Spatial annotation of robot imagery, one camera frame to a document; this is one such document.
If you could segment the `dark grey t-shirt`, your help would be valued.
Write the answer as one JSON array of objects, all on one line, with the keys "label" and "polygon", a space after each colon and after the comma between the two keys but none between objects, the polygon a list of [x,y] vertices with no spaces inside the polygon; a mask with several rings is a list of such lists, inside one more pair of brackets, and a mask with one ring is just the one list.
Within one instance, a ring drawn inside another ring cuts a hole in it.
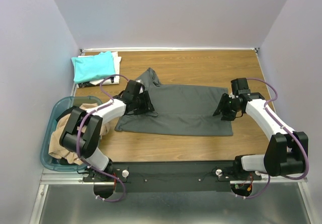
[{"label": "dark grey t-shirt", "polygon": [[221,96],[228,92],[226,88],[165,85],[152,68],[137,80],[148,91],[154,111],[120,117],[116,131],[185,136],[233,135],[231,122],[213,115]]}]

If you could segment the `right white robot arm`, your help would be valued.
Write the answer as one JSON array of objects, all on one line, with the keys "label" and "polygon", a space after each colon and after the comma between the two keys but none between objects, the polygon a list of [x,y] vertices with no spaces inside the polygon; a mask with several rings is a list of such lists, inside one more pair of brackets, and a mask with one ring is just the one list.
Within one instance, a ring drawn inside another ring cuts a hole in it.
[{"label": "right white robot arm", "polygon": [[231,93],[221,96],[214,115],[219,115],[223,121],[234,121],[238,113],[247,114],[261,128],[269,143],[263,155],[235,157],[232,175],[241,180],[250,172],[258,171],[291,180],[305,178],[309,171],[308,136],[282,121],[270,108],[271,100],[252,92],[248,81],[247,78],[232,80]]}]

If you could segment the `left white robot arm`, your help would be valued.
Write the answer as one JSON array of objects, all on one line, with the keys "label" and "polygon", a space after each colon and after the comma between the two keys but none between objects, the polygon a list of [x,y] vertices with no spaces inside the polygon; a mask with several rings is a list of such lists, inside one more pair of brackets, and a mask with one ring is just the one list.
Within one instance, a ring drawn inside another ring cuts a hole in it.
[{"label": "left white robot arm", "polygon": [[141,80],[129,80],[125,90],[107,103],[83,110],[71,109],[70,117],[60,136],[59,144],[94,170],[100,181],[107,181],[113,172],[112,160],[99,149],[101,127],[111,120],[128,115],[154,111],[149,93]]}]

